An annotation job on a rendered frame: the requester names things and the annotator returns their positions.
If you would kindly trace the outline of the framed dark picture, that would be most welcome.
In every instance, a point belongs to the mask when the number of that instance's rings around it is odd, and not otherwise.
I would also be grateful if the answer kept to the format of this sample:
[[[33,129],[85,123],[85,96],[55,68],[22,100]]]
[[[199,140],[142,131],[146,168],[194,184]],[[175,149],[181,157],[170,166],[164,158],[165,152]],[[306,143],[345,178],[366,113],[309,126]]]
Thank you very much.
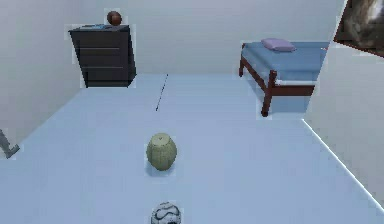
[[[384,0],[347,0],[333,41],[384,58]]]

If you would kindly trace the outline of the brown bed with blue cover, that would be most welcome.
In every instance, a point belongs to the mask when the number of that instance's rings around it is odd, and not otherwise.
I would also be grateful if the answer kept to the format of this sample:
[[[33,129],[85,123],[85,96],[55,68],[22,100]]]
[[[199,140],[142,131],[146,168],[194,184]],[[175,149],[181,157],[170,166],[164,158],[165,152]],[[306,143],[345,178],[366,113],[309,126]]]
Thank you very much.
[[[238,74],[247,70],[264,97],[261,115],[267,117],[274,96],[311,96],[329,42],[293,42],[294,51],[276,51],[261,42],[243,43]]]

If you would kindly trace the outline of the black chest of drawers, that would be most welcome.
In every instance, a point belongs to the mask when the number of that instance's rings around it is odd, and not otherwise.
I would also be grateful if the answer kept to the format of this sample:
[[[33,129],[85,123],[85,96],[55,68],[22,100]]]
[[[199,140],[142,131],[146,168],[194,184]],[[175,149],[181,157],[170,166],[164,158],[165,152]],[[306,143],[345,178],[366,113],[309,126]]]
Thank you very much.
[[[130,27],[118,25],[106,30],[79,28],[68,33],[85,86],[128,87],[137,75]]]

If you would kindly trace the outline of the white black gold volleyball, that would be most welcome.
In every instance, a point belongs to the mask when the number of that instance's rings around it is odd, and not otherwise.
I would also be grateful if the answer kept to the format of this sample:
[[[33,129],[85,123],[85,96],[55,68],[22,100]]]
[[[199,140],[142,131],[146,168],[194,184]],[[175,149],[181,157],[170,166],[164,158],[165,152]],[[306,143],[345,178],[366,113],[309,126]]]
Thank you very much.
[[[171,202],[160,203],[152,212],[151,224],[181,224],[181,212]]]

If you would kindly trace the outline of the olive green barrel stool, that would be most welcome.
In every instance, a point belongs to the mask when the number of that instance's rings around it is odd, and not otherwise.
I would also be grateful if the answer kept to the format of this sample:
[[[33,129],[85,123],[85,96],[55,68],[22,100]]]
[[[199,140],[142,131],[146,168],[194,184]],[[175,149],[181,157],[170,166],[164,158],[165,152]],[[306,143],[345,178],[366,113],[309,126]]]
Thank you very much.
[[[177,146],[167,133],[157,133],[151,137],[146,155],[154,168],[166,171],[176,160]]]

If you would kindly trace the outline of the brown basketball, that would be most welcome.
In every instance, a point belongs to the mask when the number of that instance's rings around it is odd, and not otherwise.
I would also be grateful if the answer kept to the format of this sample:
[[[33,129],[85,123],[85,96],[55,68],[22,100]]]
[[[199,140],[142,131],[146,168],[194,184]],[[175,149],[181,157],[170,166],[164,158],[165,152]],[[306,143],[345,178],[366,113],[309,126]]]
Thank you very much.
[[[110,11],[107,14],[107,21],[109,22],[110,25],[118,26],[122,22],[121,14],[117,11]]]

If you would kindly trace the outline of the blue flat book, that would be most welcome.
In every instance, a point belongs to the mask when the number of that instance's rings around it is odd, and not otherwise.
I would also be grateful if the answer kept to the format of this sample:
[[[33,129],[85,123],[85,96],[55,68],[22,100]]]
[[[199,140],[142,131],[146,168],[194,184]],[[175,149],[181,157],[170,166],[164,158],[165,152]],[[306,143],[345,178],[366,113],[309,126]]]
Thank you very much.
[[[90,25],[84,25],[80,27],[80,30],[106,30],[110,29],[112,26],[111,25],[106,25],[106,24],[90,24]]]

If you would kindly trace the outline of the purple pillow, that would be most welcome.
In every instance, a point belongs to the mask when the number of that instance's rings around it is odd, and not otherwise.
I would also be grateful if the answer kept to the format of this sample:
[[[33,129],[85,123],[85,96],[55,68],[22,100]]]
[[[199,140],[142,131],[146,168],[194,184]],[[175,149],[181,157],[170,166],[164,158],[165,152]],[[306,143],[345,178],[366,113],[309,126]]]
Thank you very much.
[[[285,39],[265,38],[261,40],[261,43],[265,48],[273,51],[292,52],[296,50],[296,47]]]

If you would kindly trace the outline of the grey angled stand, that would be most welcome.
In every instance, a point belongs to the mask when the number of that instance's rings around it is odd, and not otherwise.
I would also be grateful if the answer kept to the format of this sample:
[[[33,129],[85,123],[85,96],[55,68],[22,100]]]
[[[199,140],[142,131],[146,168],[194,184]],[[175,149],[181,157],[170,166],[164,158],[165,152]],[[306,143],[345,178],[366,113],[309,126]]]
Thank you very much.
[[[20,147],[18,144],[15,144],[13,147],[10,147],[10,142],[8,141],[7,137],[5,136],[5,134],[1,129],[0,129],[0,148],[3,150],[7,159],[11,158],[16,152],[20,150]]]

